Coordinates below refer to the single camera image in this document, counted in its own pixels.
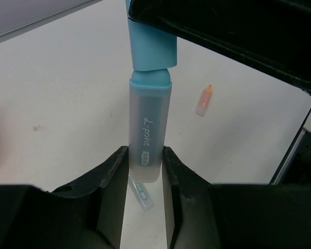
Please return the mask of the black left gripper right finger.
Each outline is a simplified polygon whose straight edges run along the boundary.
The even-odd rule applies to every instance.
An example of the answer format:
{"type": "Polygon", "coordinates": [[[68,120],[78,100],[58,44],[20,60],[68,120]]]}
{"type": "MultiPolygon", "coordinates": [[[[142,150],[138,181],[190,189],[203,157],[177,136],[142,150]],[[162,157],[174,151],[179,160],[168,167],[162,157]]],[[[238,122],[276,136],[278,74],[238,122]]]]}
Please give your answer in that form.
{"type": "Polygon", "coordinates": [[[211,184],[162,159],[168,248],[311,248],[311,186],[211,184]]]}

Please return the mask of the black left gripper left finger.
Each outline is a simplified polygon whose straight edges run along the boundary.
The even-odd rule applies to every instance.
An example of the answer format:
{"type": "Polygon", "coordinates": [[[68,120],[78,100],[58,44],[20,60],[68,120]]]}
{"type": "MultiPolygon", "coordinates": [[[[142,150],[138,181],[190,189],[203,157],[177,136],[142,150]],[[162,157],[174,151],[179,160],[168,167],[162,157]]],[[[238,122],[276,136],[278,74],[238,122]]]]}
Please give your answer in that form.
{"type": "Polygon", "coordinates": [[[122,146],[52,192],[0,185],[0,248],[119,248],[128,158],[122,146]]]}

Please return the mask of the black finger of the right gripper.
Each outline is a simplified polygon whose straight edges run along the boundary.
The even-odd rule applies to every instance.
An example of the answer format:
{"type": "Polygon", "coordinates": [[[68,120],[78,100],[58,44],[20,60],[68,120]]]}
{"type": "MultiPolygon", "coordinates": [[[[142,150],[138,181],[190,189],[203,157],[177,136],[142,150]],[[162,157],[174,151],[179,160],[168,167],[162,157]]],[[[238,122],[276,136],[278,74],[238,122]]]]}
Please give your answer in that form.
{"type": "Polygon", "coordinates": [[[131,1],[128,16],[311,90],[311,1],[131,1]]]}

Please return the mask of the light green highlighter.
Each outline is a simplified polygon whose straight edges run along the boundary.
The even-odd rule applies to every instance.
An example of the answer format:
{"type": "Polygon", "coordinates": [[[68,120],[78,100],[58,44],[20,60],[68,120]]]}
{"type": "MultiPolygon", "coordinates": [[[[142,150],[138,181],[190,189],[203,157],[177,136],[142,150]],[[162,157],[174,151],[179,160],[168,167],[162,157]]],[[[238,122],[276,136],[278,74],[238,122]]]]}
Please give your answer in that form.
{"type": "Polygon", "coordinates": [[[135,182],[128,178],[128,184],[138,202],[141,209],[146,212],[154,207],[154,201],[152,200],[147,188],[143,183],[135,182]]]}

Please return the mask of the light blue cap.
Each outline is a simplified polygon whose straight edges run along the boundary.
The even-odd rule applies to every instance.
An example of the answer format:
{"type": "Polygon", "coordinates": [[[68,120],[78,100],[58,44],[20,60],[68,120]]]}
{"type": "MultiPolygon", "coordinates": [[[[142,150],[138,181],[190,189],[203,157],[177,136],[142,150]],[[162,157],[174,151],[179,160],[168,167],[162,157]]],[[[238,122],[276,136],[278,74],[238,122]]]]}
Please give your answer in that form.
{"type": "Polygon", "coordinates": [[[128,19],[133,70],[153,72],[177,65],[177,37],[128,19]]]}

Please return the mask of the light blue highlighter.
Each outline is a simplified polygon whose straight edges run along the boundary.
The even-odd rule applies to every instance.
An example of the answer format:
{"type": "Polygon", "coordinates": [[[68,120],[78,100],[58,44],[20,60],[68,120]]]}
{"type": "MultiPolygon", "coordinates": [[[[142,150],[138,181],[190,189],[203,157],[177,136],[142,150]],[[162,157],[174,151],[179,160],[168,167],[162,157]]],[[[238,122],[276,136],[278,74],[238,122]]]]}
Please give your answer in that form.
{"type": "Polygon", "coordinates": [[[167,69],[134,71],[129,82],[130,177],[153,183],[160,175],[172,81],[167,69]]]}

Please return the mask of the aluminium table edge rail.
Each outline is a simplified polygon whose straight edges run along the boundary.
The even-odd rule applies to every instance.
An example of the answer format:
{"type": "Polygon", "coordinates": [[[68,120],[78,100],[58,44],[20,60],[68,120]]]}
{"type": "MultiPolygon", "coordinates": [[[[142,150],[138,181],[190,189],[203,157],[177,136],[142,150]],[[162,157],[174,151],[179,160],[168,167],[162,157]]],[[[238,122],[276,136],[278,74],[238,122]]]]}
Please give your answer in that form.
{"type": "MultiPolygon", "coordinates": [[[[307,93],[309,96],[311,96],[311,91],[305,91],[305,93],[307,93]]],[[[282,161],[280,162],[277,170],[275,171],[272,179],[270,180],[269,182],[269,185],[277,185],[277,184],[280,184],[289,167],[290,167],[290,164],[292,163],[293,159],[295,158],[298,150],[299,150],[299,146],[301,145],[301,142],[302,142],[302,139],[304,138],[304,135],[306,133],[306,130],[304,129],[304,125],[308,119],[308,117],[310,116],[310,113],[311,113],[311,108],[309,109],[306,117],[304,118],[303,120],[303,123],[301,124],[297,134],[295,135],[292,143],[290,144],[287,152],[285,153],[282,161]]]]}

